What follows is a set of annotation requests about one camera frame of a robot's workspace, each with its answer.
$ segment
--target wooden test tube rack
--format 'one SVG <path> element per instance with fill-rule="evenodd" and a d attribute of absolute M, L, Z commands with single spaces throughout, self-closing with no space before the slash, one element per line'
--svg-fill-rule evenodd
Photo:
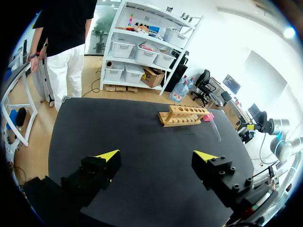
<path fill-rule="evenodd" d="M 158 116 L 164 127 L 173 127 L 201 124 L 201 118 L 208 114 L 204 108 L 170 105 L 169 112 L 159 112 Z"/>

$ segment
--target wristwatch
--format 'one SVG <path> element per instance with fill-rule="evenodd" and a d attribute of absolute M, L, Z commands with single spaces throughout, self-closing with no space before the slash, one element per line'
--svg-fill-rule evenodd
<path fill-rule="evenodd" d="M 33 59 L 33 58 L 35 58 L 36 56 L 37 56 L 37 54 L 34 53 L 33 55 L 30 55 L 29 58 L 30 58 L 30 59 Z"/>

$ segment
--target person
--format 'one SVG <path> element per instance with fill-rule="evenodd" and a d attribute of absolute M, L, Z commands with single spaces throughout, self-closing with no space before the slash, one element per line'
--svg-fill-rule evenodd
<path fill-rule="evenodd" d="M 67 95 L 66 77 L 73 97 L 81 97 L 81 73 L 85 40 L 94 16 L 97 0 L 50 0 L 35 25 L 30 50 L 31 71 L 38 69 L 37 44 L 47 30 L 47 70 L 53 89 L 55 108 L 59 111 Z"/>
<path fill-rule="evenodd" d="M 52 108 L 54 106 L 54 98 L 53 98 L 53 90 L 49 81 L 49 76 L 47 73 L 47 66 L 46 66 L 46 49 L 47 49 L 47 37 L 46 37 L 46 30 L 43 30 L 41 33 L 40 40 L 37 45 L 37 52 L 36 55 L 39 58 L 39 66 L 36 71 L 32 73 L 33 75 L 33 83 L 38 94 L 41 97 L 40 102 L 47 100 L 49 107 Z"/>

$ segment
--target wooden floor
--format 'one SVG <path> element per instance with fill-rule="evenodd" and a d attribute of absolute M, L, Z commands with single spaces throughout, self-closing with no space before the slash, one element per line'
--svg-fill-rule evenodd
<path fill-rule="evenodd" d="M 102 58 L 97 56 L 85 56 L 84 69 L 82 73 L 82 94 L 91 90 L 91 83 L 100 78 L 100 66 Z M 29 146 L 21 146 L 20 150 L 15 153 L 16 175 L 20 184 L 30 178 L 38 176 L 43 179 L 48 175 L 48 151 L 50 140 L 53 132 L 53 125 L 56 120 L 57 111 L 55 108 L 49 108 L 47 102 L 40 103 L 40 97 L 34 87 L 31 75 L 27 78 L 28 86 L 38 110 L 30 137 Z M 99 88 L 100 80 L 94 83 L 94 88 Z M 9 95 L 11 104 L 27 103 L 22 80 L 20 80 Z M 159 91 L 152 89 L 139 88 L 138 93 L 130 92 L 110 92 L 100 91 L 98 93 L 90 92 L 85 95 L 90 98 L 110 98 L 110 99 L 127 99 L 135 101 L 146 101 L 153 103 L 173 104 L 169 98 L 169 92 L 164 92 L 162 96 Z M 181 105 L 199 106 L 192 101 L 190 96 L 186 96 Z"/>

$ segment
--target white frame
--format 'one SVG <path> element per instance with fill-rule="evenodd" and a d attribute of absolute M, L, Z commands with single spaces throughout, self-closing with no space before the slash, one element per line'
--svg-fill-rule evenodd
<path fill-rule="evenodd" d="M 38 114 L 38 111 L 37 111 L 37 109 L 35 107 L 34 101 L 33 101 L 32 97 L 30 95 L 30 91 L 29 91 L 29 88 L 28 88 L 28 85 L 27 85 L 27 79 L 26 79 L 26 76 L 25 76 L 25 71 L 27 71 L 29 68 L 30 68 L 30 65 L 26 66 L 16 76 L 16 78 L 13 80 L 13 82 L 9 85 L 8 89 L 4 93 L 4 96 L 3 96 L 2 100 L 1 100 L 1 114 L 3 115 L 3 117 L 5 118 L 5 120 L 7 121 L 7 123 L 9 124 L 10 128 L 13 130 L 13 132 L 17 136 L 17 139 L 19 139 L 27 147 L 28 147 L 29 134 L 31 132 L 31 129 L 32 129 L 35 117 Z M 25 88 L 25 93 L 27 95 L 29 104 L 11 105 L 9 103 L 9 97 L 8 97 L 8 95 L 9 95 L 10 91 L 14 88 L 14 86 L 16 85 L 16 83 L 18 82 L 18 80 L 20 78 L 22 78 L 23 85 L 24 85 L 24 88 Z M 10 111 L 13 108 L 16 108 L 16 107 L 31 107 L 33 109 L 33 113 L 32 113 L 31 118 L 29 120 L 29 123 L 28 123 L 28 126 L 27 126 L 27 130 L 26 130 L 26 133 L 25 133 L 24 137 L 21 135 L 21 133 L 19 132 L 19 130 L 16 128 L 16 126 L 13 123 L 13 121 L 9 117 Z M 5 123 L 5 128 L 4 128 L 5 134 L 6 134 L 6 130 L 7 130 L 7 127 L 6 127 L 6 123 Z"/>
<path fill-rule="evenodd" d="M 126 30 L 116 29 L 116 25 L 117 25 L 117 23 L 119 21 L 120 16 L 122 15 L 124 9 L 126 8 L 127 3 L 137 5 L 135 7 L 135 9 L 137 9 L 140 6 L 145 7 L 146 9 L 144 9 L 144 11 L 153 13 L 153 14 L 159 16 L 159 17 L 162 17 L 162 18 L 170 21 L 170 22 L 176 23 L 178 26 L 188 27 L 189 30 L 186 31 L 185 33 L 189 32 L 190 30 L 193 30 L 192 35 L 190 36 L 189 40 L 187 41 L 185 47 L 182 49 L 180 47 L 176 47 L 176 46 L 174 46 L 172 44 L 169 44 L 169 43 L 167 43 L 165 41 L 162 41 L 162 40 L 150 37 L 150 36 L 142 35 L 140 33 L 130 32 L 130 31 L 126 31 Z M 157 8 L 155 6 L 152 6 L 150 4 L 143 3 L 143 2 L 138 2 L 138 1 L 135 1 L 135 0 L 124 0 L 124 1 L 122 1 L 121 4 L 120 4 L 120 6 L 119 6 L 119 9 L 116 12 L 115 18 L 113 20 L 113 23 L 112 23 L 112 26 L 110 28 L 110 31 L 109 31 L 109 34 L 108 34 L 108 38 L 107 38 L 107 43 L 106 43 L 106 47 L 105 47 L 105 51 L 104 51 L 104 56 L 103 56 L 103 61 L 102 61 L 102 68 L 101 68 L 100 90 L 103 90 L 103 86 L 105 84 L 123 85 L 123 86 L 143 87 L 143 88 L 149 88 L 149 89 L 159 90 L 160 91 L 159 95 L 161 96 L 163 94 L 166 86 L 168 85 L 169 80 L 171 79 L 172 75 L 174 74 L 174 72 L 175 72 L 178 64 L 180 63 L 183 55 L 185 54 L 185 52 L 186 52 L 186 50 L 188 48 L 188 45 L 190 44 L 191 40 L 193 39 L 194 35 L 196 34 L 196 31 L 198 30 L 198 28 L 200 27 L 200 24 L 201 24 L 201 22 L 202 22 L 202 20 L 203 20 L 204 17 L 201 16 L 201 17 L 198 17 L 198 18 L 199 18 L 199 22 L 195 26 L 193 26 L 190 23 L 188 23 L 187 21 L 184 21 L 182 18 L 180 18 L 178 16 L 175 16 L 173 13 L 170 13 L 168 11 L 164 11 L 164 10 L 159 9 L 159 8 Z M 180 56 L 177 58 L 177 60 L 176 60 L 176 62 L 175 62 L 175 64 L 174 64 L 174 66 L 173 66 L 172 69 L 166 69 L 166 68 L 163 68 L 161 66 L 157 66 L 155 64 L 146 65 L 146 66 L 150 66 L 152 68 L 156 68 L 156 69 L 160 69 L 160 70 L 164 71 L 165 76 L 164 76 L 164 85 L 163 85 L 163 87 L 161 85 L 159 85 L 157 87 L 151 88 L 148 85 L 144 84 L 143 82 L 140 82 L 139 84 L 130 84 L 130 83 L 126 83 L 123 80 L 120 80 L 120 81 L 104 80 L 106 61 L 108 61 L 108 60 L 138 64 L 138 63 L 136 63 L 136 61 L 133 58 L 129 58 L 129 59 L 114 58 L 114 57 L 112 57 L 110 55 L 109 51 L 110 51 L 111 42 L 112 42 L 112 38 L 113 38 L 113 34 L 114 33 L 137 36 L 137 37 L 140 37 L 140 38 L 144 38 L 146 40 L 151 40 L 153 42 L 162 44 L 164 46 L 167 46 L 169 48 L 172 48 L 172 49 L 175 49 L 175 50 L 181 52 Z"/>

